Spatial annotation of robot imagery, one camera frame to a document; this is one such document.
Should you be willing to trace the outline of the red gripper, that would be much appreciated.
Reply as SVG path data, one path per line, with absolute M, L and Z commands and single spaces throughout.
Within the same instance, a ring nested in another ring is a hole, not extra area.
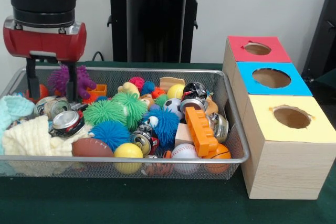
M 66 96 L 69 102 L 77 100 L 76 63 L 84 53 L 87 31 L 84 23 L 74 22 L 65 28 L 36 28 L 21 25 L 9 16 L 4 21 L 3 37 L 7 51 L 15 57 L 26 59 L 26 76 L 29 97 L 40 97 L 36 76 L 36 60 L 31 56 L 55 57 L 67 62 L 69 80 Z

